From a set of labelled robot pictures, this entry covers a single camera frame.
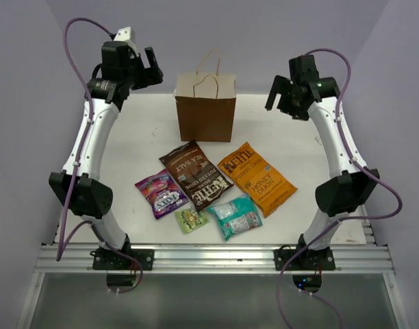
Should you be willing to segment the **brown paper bag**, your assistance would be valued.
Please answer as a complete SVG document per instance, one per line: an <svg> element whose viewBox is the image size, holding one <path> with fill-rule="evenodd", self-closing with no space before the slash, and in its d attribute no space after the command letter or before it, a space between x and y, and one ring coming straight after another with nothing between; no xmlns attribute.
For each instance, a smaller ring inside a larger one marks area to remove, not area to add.
<svg viewBox="0 0 419 329"><path fill-rule="evenodd" d="M182 141L229 143L236 110L236 76L220 72L220 49L209 51L193 72L177 74L173 93Z"/></svg>

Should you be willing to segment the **orange Kettle honey dijon chips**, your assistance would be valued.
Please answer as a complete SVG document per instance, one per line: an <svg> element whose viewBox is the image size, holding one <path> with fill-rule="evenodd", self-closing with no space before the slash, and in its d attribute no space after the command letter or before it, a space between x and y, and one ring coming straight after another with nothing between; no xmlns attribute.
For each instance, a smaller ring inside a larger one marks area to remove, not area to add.
<svg viewBox="0 0 419 329"><path fill-rule="evenodd" d="M296 191L283 175L248 142L223 158L218 167L243 193L248 194L265 217L270 216Z"/></svg>

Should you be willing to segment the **brown Kettle sea salt chips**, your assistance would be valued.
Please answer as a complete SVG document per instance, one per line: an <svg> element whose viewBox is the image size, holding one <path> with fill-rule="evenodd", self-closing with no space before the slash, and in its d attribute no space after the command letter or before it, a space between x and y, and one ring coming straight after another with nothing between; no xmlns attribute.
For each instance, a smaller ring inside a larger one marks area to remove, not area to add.
<svg viewBox="0 0 419 329"><path fill-rule="evenodd" d="M199 212L233 187L195 140L175 148L160 161Z"/></svg>

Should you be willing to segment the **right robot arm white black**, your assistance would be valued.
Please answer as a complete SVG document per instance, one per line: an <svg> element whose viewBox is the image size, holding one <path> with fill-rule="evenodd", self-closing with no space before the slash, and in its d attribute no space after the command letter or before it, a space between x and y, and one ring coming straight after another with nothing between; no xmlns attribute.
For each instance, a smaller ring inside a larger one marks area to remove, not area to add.
<svg viewBox="0 0 419 329"><path fill-rule="evenodd" d="M299 267L311 269L326 256L338 220L353 214L373 192L379 179L369 169L348 132L343 109L338 104L340 89L332 77L321 77L312 54L289 61L290 76L275 76L265 108L279 109L299 121L312 120L322 141L329 165L329 180L315 190L318 211L295 253Z"/></svg>

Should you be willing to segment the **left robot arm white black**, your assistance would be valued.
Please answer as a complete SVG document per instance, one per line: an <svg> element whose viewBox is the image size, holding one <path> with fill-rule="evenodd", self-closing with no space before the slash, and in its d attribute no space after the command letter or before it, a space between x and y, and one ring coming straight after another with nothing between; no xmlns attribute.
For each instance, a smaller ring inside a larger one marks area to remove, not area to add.
<svg viewBox="0 0 419 329"><path fill-rule="evenodd" d="M112 211L113 191L100 181L103 153L112 126L133 90L161 84L163 73L153 48L145 48L148 65L129 42L107 41L85 87L84 114L73 149L59 172L49 176L49 185L69 212L88 222L101 251L110 250L108 260L117 269L132 263L128 236L117 224Z"/></svg>

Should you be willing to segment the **purple Fox's candy bag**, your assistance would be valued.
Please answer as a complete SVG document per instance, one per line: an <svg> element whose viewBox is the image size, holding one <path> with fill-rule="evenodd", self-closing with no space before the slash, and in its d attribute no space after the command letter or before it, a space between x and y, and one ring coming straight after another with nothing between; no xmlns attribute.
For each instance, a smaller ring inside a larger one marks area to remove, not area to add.
<svg viewBox="0 0 419 329"><path fill-rule="evenodd" d="M166 169L135 183L134 186L151 205L155 219L160 219L189 202Z"/></svg>

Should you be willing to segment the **teal snack packet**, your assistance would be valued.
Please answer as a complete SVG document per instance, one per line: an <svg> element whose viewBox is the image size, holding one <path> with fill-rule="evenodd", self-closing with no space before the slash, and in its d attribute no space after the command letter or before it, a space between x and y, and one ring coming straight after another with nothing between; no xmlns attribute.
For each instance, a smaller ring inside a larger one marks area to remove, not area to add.
<svg viewBox="0 0 419 329"><path fill-rule="evenodd" d="M227 203L206 210L216 218L224 240L262 226L261 217L251 197L243 194Z"/></svg>

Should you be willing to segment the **small green snack packet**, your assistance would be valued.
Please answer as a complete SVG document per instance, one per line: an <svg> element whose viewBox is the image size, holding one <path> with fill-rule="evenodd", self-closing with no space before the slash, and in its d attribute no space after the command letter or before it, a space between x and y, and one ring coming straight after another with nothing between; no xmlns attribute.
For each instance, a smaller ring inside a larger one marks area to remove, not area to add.
<svg viewBox="0 0 419 329"><path fill-rule="evenodd" d="M189 234L210 222L204 211L197 212L194 208L175 212L179 228L184 234Z"/></svg>

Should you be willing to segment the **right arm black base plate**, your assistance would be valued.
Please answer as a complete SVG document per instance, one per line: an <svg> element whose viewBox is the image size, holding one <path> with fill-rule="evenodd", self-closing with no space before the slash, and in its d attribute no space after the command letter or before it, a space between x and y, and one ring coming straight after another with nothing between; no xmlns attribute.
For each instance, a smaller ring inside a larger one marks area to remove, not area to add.
<svg viewBox="0 0 419 329"><path fill-rule="evenodd" d="M330 247L321 250L307 249L300 256L297 256L288 265L286 263L301 249L297 245L295 249L289 245L282 245L273 250L275 269L281 271L334 271L336 269L334 255Z"/></svg>

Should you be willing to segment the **aluminium right side rail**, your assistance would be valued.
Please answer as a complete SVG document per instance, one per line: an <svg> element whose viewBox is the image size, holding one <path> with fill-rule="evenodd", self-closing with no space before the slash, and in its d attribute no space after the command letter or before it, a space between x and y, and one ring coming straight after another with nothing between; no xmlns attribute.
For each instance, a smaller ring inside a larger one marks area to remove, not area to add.
<svg viewBox="0 0 419 329"><path fill-rule="evenodd" d="M365 236L366 243L369 244L369 245L377 245L376 239L374 237L374 232L372 230L372 225L371 225L370 221L368 220L366 207L365 206L360 206L359 211L360 211L360 215L363 217L360 220L360 223L361 223L361 226L362 226L363 231L364 231L364 236Z"/></svg>

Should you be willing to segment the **aluminium front rail frame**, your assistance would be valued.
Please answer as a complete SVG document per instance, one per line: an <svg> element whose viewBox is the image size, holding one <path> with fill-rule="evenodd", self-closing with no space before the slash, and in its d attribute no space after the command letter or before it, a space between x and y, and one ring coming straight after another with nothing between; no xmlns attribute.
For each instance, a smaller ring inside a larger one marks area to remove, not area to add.
<svg viewBox="0 0 419 329"><path fill-rule="evenodd" d="M92 273L90 251L95 243L71 243L60 262L55 262L56 245L40 248L34 274L18 321L18 328L29 328L46 273ZM263 274L273 275L276 245L232 244L144 244L143 251L154 253L153 273L156 274ZM399 328L409 328L387 247L367 245L333 245L336 274L380 274Z"/></svg>

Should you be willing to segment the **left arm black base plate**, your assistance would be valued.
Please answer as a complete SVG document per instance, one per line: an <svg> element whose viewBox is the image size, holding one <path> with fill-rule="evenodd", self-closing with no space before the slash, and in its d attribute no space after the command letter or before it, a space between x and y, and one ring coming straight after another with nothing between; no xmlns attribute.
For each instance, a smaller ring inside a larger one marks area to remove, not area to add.
<svg viewBox="0 0 419 329"><path fill-rule="evenodd" d="M140 270L150 271L153 268L155 252L153 249L130 249L127 257L119 256L109 249L97 248L90 252L93 257L94 270L121 271Z"/></svg>

